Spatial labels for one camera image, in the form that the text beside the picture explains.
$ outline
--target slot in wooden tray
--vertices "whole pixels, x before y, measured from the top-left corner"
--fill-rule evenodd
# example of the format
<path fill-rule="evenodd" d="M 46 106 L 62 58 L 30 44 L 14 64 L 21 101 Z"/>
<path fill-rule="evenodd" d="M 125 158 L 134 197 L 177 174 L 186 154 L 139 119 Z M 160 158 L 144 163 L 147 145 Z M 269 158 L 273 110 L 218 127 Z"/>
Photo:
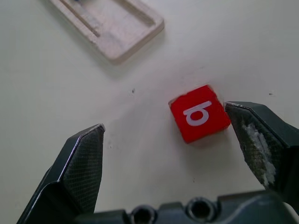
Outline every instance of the slot in wooden tray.
<path fill-rule="evenodd" d="M 164 28 L 139 0 L 49 0 L 108 60 L 121 63 Z"/>

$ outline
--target red block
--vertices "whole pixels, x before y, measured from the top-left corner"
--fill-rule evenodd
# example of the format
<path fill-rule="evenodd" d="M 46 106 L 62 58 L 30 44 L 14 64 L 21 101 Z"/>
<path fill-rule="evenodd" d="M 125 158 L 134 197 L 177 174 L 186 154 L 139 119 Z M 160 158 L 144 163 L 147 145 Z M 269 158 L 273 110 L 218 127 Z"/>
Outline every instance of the red block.
<path fill-rule="evenodd" d="M 208 85 L 171 100 L 169 107 L 186 143 L 230 125 L 222 104 Z"/>

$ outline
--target white surface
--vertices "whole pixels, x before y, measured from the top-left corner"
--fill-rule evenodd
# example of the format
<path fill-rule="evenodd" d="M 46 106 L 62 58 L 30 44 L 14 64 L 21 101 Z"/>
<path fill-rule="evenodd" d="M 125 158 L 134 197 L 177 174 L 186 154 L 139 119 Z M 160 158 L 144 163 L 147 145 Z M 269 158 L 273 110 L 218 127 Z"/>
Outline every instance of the white surface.
<path fill-rule="evenodd" d="M 146 2 L 165 30 L 118 67 L 43 0 L 0 2 L 2 223 L 17 221 L 65 140 L 97 123 L 107 132 L 96 210 L 262 188 L 231 127 L 186 145 L 167 103 L 209 83 L 299 127 L 299 1 Z"/>

